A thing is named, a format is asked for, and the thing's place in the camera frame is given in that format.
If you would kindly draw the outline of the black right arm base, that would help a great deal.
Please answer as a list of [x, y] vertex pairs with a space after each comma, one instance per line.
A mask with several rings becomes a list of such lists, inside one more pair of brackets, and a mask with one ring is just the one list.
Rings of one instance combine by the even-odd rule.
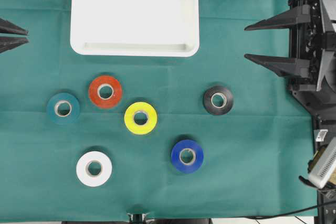
[[[335, 0], [323, 0], [335, 29]], [[335, 124], [335, 55], [322, 82], [321, 91], [307, 91], [307, 85], [298, 85], [299, 79], [290, 80], [289, 89], [296, 100], [315, 118], [317, 123]]]

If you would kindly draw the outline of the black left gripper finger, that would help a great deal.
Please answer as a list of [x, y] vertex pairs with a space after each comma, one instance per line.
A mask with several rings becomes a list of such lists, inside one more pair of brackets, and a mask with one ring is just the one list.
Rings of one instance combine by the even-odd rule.
[[0, 53], [14, 49], [26, 43], [28, 43], [28, 39], [23, 37], [0, 37]]
[[4, 19], [0, 19], [0, 31], [2, 34], [28, 35], [27, 30]]

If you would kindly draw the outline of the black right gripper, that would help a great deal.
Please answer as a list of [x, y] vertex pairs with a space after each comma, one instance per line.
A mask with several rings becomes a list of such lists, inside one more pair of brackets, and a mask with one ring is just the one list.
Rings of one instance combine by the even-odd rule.
[[289, 58], [245, 54], [279, 77], [297, 77], [299, 88], [321, 91], [322, 82], [335, 55], [335, 29], [323, 0], [289, 0], [290, 10], [244, 28], [290, 29]]

